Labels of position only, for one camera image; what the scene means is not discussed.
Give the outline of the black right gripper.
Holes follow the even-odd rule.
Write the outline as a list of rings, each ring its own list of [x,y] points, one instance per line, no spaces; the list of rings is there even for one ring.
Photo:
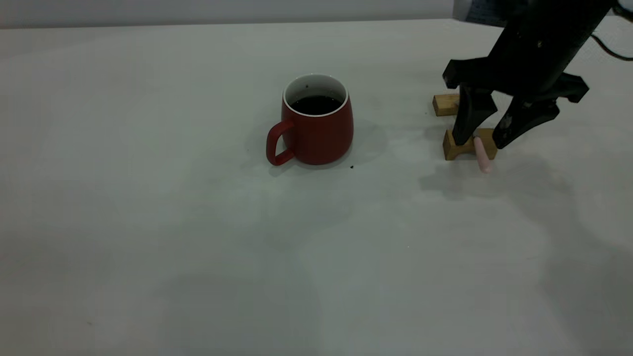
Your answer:
[[[443,72],[446,86],[450,89],[461,84],[468,86],[459,88],[452,129],[455,143],[466,144],[475,130],[497,112],[493,91],[515,96],[493,131],[498,149],[504,149],[536,126],[554,120],[560,113],[556,98],[564,97],[572,103],[581,101],[588,85],[580,76],[567,74],[565,68],[588,37],[589,29],[585,26],[541,27],[513,20],[488,56],[450,60]]]

